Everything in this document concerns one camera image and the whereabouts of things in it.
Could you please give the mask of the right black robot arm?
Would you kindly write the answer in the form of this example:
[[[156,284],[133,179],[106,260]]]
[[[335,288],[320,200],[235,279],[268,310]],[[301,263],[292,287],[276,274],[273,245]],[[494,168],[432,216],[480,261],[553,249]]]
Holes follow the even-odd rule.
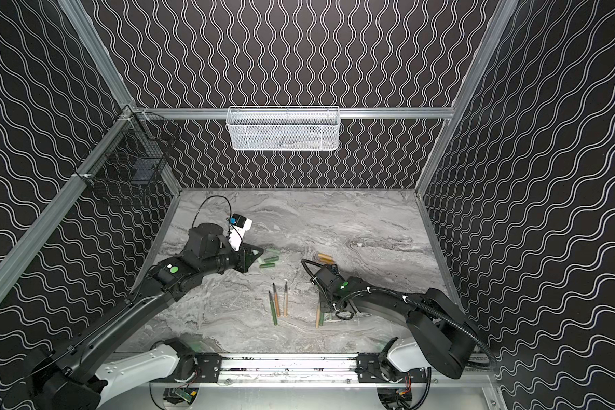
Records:
[[[406,293],[343,277],[335,264],[302,260],[326,311],[340,320],[370,314],[405,327],[409,338],[395,338],[380,355],[388,370],[427,368],[459,379],[464,370],[494,371],[497,359],[478,330],[442,291]]]

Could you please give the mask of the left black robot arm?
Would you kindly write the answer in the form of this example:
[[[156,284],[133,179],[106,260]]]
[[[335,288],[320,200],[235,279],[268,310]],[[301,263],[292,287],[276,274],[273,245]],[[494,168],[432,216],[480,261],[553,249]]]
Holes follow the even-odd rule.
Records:
[[[97,372],[116,348],[208,275],[229,269],[247,273],[263,253],[251,244],[230,244],[220,225],[192,227],[182,251],[150,268],[104,317],[75,338],[27,355],[23,380],[28,399],[37,409],[98,408],[109,383]]]

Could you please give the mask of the tan pen left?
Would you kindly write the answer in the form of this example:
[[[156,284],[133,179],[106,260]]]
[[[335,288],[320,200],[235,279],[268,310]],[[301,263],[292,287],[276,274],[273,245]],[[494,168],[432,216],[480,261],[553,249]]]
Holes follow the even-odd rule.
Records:
[[[288,282],[285,281],[284,284],[284,307],[283,307],[284,317],[289,316],[289,285]]]

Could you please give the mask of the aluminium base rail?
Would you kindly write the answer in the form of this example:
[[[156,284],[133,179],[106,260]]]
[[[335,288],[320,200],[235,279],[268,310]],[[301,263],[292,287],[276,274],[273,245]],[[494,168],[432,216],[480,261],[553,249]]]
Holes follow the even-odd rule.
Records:
[[[436,387],[489,387],[488,372],[467,369],[452,379],[426,369],[424,358],[410,348],[401,355],[362,354],[225,354],[180,356],[167,345],[111,360],[99,366],[106,392],[117,394],[142,384],[207,384],[216,387],[401,387],[431,381]]]

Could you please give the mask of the aluminium frame back bar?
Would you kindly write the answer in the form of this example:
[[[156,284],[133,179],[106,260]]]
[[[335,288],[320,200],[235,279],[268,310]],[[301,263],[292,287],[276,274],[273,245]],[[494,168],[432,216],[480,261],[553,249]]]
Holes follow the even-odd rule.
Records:
[[[454,109],[445,108],[337,108],[337,107],[230,107],[228,109],[142,109],[134,110],[138,114],[155,115],[169,120],[215,120],[225,121],[229,116],[248,115],[253,120],[280,118],[282,114],[291,117],[326,117],[337,115],[341,120],[380,120],[380,119],[444,119],[454,116]]]

